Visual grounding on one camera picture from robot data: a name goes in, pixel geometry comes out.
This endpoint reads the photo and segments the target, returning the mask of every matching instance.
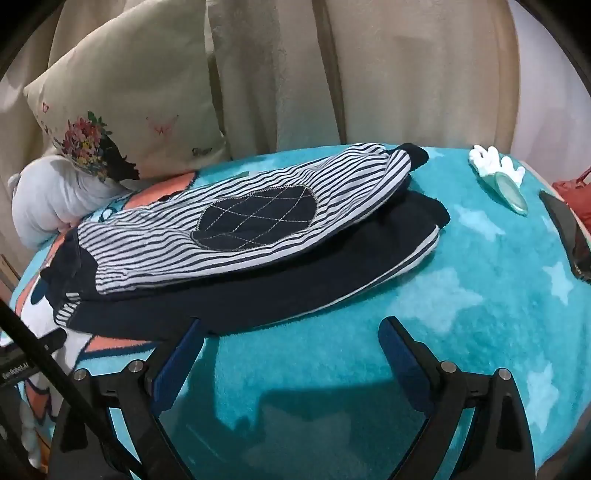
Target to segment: white glove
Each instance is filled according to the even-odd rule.
[[[521,186],[525,168],[519,167],[516,170],[513,161],[507,156],[501,159],[495,147],[485,150],[480,145],[474,145],[474,149],[470,150],[469,160],[481,177],[500,171],[508,175],[518,187]]]

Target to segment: folded clothing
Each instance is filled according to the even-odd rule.
[[[195,318],[217,335],[268,325],[327,307],[414,268],[435,249],[439,230],[448,222],[437,200],[400,192],[358,225],[297,257],[144,289],[139,297],[96,294],[78,303],[67,326],[110,338],[164,340],[186,331]],[[51,295],[48,299],[55,301]]]
[[[167,284],[301,256],[363,221],[401,186],[405,190],[408,172],[427,159],[415,145],[387,151],[382,145],[358,144],[332,157],[168,195],[146,207],[119,212],[104,223],[86,222],[66,235],[43,271],[55,320],[68,325],[84,300],[142,296]],[[278,212],[265,210],[272,204]],[[94,230],[95,235],[103,234],[102,242],[99,237],[89,242],[90,224],[103,227]],[[201,224],[207,227],[200,229]],[[237,247],[238,231],[251,242],[268,237],[268,245],[242,249],[248,243],[243,241]],[[128,280],[126,288],[105,291],[98,280],[100,262],[119,268]],[[151,282],[149,288],[131,282],[142,280],[130,273],[138,271]]]

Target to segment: black pole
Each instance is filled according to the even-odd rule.
[[[121,459],[127,468],[129,468],[138,477],[147,480],[142,464],[125,448],[122,443],[113,434],[113,431],[104,424],[96,415],[93,408],[88,404],[84,397],[78,392],[72,381],[60,368],[53,357],[40,346],[37,337],[21,321],[3,301],[0,301],[0,329],[15,342],[46,376],[46,378],[55,386],[56,390],[64,397],[64,400],[70,404],[70,407],[80,416],[88,425],[88,428],[98,439],[106,446],[109,446],[114,453]]]

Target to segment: pillow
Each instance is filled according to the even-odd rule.
[[[205,0],[145,0],[28,85],[29,107],[58,153],[123,184],[228,159],[212,104],[204,15]]]

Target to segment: stuffed animal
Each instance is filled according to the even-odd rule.
[[[38,249],[57,231],[127,192],[119,183],[79,171],[66,158],[48,155],[8,179],[12,220],[23,245]]]

